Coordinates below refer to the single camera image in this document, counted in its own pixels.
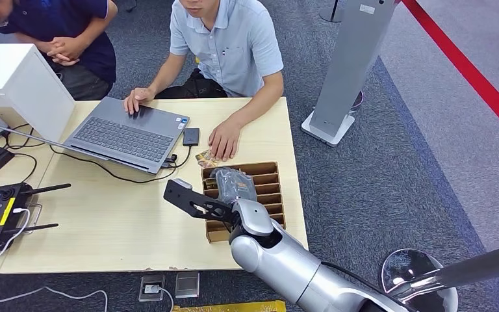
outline laptop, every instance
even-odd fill
[[[143,105],[139,106],[138,113],[130,115],[124,111],[122,100],[105,97],[64,144],[0,128],[67,150],[157,174],[189,120],[187,116]]]

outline light blue shirt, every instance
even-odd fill
[[[170,29],[170,52],[193,52],[204,77],[229,96],[253,97],[263,87],[262,77],[284,67],[272,19],[258,0],[220,0],[211,31],[175,0]]]

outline black pants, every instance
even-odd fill
[[[100,100],[110,92],[111,84],[97,77],[83,65],[62,66],[49,62],[62,84],[76,101]]]
[[[216,81],[206,79],[195,69],[182,86],[172,86],[158,93],[155,99],[195,99],[195,98],[228,98]]]

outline white cable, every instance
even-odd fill
[[[16,237],[18,237],[18,235],[22,234],[22,232],[24,231],[25,227],[27,226],[27,224],[29,223],[29,218],[30,218],[30,212],[28,209],[26,208],[15,208],[12,212],[13,213],[19,213],[20,211],[25,211],[26,212],[26,222],[24,222],[24,225],[22,226],[22,228],[16,233],[14,234],[5,244],[5,247],[1,250],[0,252],[0,256],[5,252],[5,250],[8,248],[8,245],[10,244],[10,242],[12,242],[12,240],[14,240]]]
[[[81,299],[85,299],[85,298],[88,298],[88,297],[91,297],[92,295],[94,294],[97,294],[97,293],[102,293],[104,294],[104,312],[107,312],[108,311],[108,295],[106,294],[105,291],[103,290],[99,290],[99,291],[95,291],[95,292],[91,292],[90,294],[86,295],[86,296],[81,296],[81,297],[76,297],[76,296],[72,296],[72,295],[69,295],[69,294],[66,294],[66,293],[63,293],[61,291],[56,291],[50,287],[41,287],[39,289],[36,289],[34,291],[30,291],[30,292],[26,292],[25,294],[19,294],[17,296],[14,296],[14,297],[10,297],[10,298],[5,298],[5,299],[1,299],[0,300],[0,303],[3,303],[3,302],[7,302],[7,301],[11,301],[11,300],[14,300],[14,299],[18,299],[18,298],[22,298],[22,297],[26,297],[26,296],[29,296],[30,294],[34,294],[34,293],[38,293],[44,289],[47,289],[48,291],[52,292],[52,293],[55,293],[55,294],[61,294],[62,296],[65,296],[65,297],[68,297],[68,298],[71,298],[71,299],[76,299],[76,300],[81,300]]]
[[[174,303],[173,303],[173,296],[171,295],[171,293],[168,292],[167,289],[159,287],[159,286],[158,286],[158,290],[164,291],[169,296],[169,299],[171,299],[171,309],[169,310],[169,312],[173,312]]]

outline white box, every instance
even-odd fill
[[[0,44],[0,107],[12,107],[42,137],[58,141],[74,100],[32,44]]]

